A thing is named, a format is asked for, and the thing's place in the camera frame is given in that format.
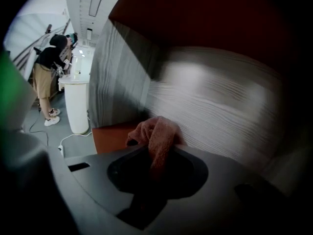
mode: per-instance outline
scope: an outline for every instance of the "khaki pants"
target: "khaki pants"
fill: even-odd
[[[33,67],[34,90],[39,99],[50,97],[51,76],[51,69],[35,63]]]

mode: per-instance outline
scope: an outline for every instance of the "white sneaker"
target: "white sneaker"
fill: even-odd
[[[56,117],[56,116],[58,116],[58,114],[61,113],[61,111],[59,109],[54,109],[54,108],[52,108],[52,109],[53,109],[53,112],[49,113],[50,116],[52,116],[52,117]]]
[[[50,120],[45,120],[45,126],[51,126],[53,124],[57,124],[60,121],[60,117],[51,117]]]

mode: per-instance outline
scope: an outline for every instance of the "gray floor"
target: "gray floor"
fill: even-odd
[[[49,146],[58,147],[60,145],[60,141],[63,138],[73,134],[67,118],[64,94],[58,94],[57,96],[55,96],[51,102],[51,106],[61,110],[61,113],[59,115],[61,119],[60,122],[56,125],[45,127],[45,118],[43,113],[40,112],[40,116],[31,131],[46,131],[49,137]],[[32,107],[32,109],[28,112],[23,124],[23,128],[26,133],[29,133],[29,128],[36,121],[37,117],[38,108]],[[35,135],[37,138],[39,138],[45,145],[47,144],[47,138],[45,133],[33,133],[32,135]],[[96,154],[92,134],[90,134],[88,137],[72,136],[64,140],[62,142],[62,145],[64,147],[64,157],[66,158]]]

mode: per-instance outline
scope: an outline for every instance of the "towel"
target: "towel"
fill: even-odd
[[[152,159],[150,178],[160,181],[165,171],[165,162],[173,144],[186,144],[180,127],[169,119],[158,116],[141,122],[128,134],[126,145],[148,144]]]

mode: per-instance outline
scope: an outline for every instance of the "curved wall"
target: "curved wall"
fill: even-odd
[[[279,72],[298,53],[291,29],[270,0],[119,0],[109,18],[156,44],[230,50]]]

